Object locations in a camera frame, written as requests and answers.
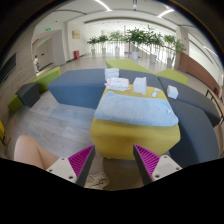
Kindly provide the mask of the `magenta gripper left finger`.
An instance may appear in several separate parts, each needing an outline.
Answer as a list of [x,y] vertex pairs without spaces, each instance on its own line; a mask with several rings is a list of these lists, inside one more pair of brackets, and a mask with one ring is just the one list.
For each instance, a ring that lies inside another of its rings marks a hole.
[[61,157],[47,171],[83,187],[85,185],[93,158],[95,146],[89,146],[69,158]]

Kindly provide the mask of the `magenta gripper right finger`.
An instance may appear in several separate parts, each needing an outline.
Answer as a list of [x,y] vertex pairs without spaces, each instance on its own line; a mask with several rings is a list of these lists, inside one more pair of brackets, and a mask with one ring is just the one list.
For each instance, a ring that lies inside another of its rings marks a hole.
[[137,144],[133,145],[133,155],[144,185],[181,170],[181,167],[168,155],[159,156]]

